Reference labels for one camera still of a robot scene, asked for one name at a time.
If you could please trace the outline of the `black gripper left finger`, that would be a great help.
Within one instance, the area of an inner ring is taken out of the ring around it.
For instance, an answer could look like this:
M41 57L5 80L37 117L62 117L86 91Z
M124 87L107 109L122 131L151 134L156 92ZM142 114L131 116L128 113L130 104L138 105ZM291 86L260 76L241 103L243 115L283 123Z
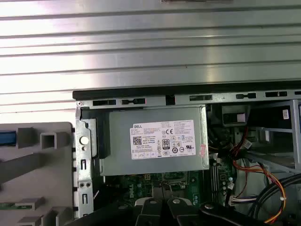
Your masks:
M112 203L66 226L159 226L164 204L163 184L152 186L152 197L137 199L134 206Z

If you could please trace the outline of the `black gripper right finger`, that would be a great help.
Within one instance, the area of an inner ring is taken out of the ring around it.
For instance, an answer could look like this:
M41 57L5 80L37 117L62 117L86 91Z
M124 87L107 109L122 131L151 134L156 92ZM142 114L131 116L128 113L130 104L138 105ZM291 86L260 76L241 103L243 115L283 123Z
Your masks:
M190 200L174 197L170 185L165 185L171 192L167 200L168 210L177 226L266 226L240 212L231 210L213 202L205 202L196 208Z

